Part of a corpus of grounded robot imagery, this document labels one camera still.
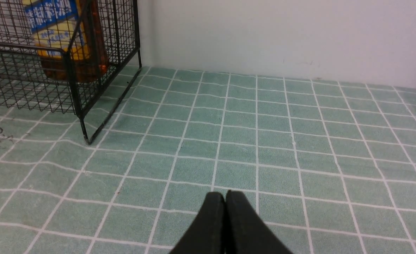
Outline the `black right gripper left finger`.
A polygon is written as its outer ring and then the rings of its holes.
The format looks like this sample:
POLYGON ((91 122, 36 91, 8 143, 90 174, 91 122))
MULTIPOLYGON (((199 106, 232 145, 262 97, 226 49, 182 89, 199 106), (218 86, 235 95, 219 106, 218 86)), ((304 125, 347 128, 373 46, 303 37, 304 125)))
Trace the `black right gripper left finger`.
POLYGON ((219 192, 206 194, 190 227, 171 254, 223 254, 225 201, 219 192))

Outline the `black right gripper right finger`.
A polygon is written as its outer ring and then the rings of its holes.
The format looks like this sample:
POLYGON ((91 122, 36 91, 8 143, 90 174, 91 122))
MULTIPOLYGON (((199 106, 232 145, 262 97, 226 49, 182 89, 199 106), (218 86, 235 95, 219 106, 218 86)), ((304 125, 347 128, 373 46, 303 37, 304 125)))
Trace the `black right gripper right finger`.
POLYGON ((291 254, 259 218, 245 194, 226 194, 226 254, 291 254))

